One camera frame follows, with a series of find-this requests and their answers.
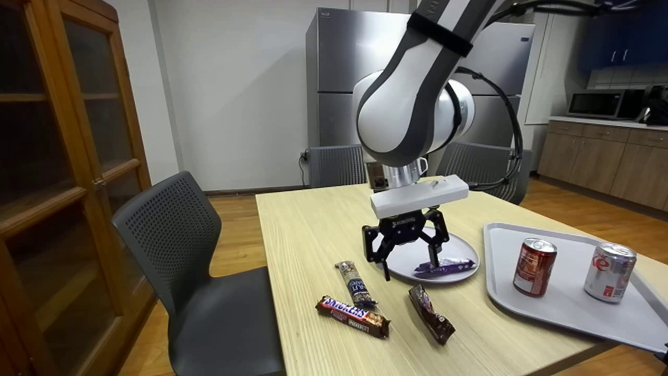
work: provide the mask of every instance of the aluminum can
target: aluminum can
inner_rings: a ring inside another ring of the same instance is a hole
[[[538,235],[526,238],[520,248],[514,286],[524,294],[542,296],[555,258],[557,247],[552,243]]]
[[[592,251],[591,266],[584,280],[587,294],[620,303],[634,267],[634,251],[622,244],[603,243]]]

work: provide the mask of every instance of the cable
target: cable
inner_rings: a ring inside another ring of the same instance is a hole
[[[522,167],[524,137],[522,137],[520,121],[515,116],[515,109],[509,102],[506,93],[500,90],[500,86],[497,86],[492,80],[483,77],[482,72],[478,72],[478,71],[474,71],[469,66],[456,66],[455,72],[467,72],[474,80],[480,80],[480,82],[489,84],[500,95],[502,107],[505,107],[505,111],[509,114],[509,123],[514,127],[514,152],[506,159],[502,177],[495,180],[495,182],[467,182],[469,187],[498,187],[498,186],[509,182],[511,174],[520,174],[520,167]]]
[[[653,0],[626,0],[622,3],[600,1],[600,3],[584,3],[575,0],[529,0],[529,1],[514,1],[511,7],[492,14],[483,27],[514,14],[522,17],[526,11],[549,13],[549,14],[567,14],[567,17],[599,17],[609,13],[634,13],[642,3]]]

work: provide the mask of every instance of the white tray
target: white tray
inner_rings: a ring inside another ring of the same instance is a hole
[[[511,282],[522,239],[528,235],[547,238],[557,247],[547,293],[538,299],[522,294]],[[636,273],[633,273],[620,305],[597,300],[581,291],[597,244],[597,238],[489,223],[483,227],[486,293],[518,316],[663,354],[668,308]]]

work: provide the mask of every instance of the refrigerator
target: refrigerator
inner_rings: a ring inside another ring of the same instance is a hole
[[[362,152],[355,129],[353,88],[382,71],[402,38],[408,14],[316,9],[307,30],[307,162],[309,186],[362,182]],[[529,39],[528,23],[495,23],[480,31],[459,65],[483,72],[520,104]],[[511,127],[500,97],[467,76],[452,80],[474,93],[476,116],[463,135],[471,142],[506,145]]]

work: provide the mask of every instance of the wooden cabinet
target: wooden cabinet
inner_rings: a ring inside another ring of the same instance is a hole
[[[581,38],[581,66],[668,65],[668,1],[644,1],[634,13],[589,20]]]
[[[609,195],[626,137],[627,129],[584,127],[580,150],[575,152],[573,184]]]
[[[544,132],[538,174],[573,184],[581,134],[580,126],[551,123]]]
[[[668,210],[668,132],[549,123],[540,176]]]
[[[626,145],[611,195],[653,209],[668,201],[668,132],[634,134]]]
[[[152,303],[110,226],[150,184],[117,13],[0,0],[0,65],[0,373],[110,373]]]
[[[627,129],[551,123],[544,134],[538,174],[597,191],[609,191]]]

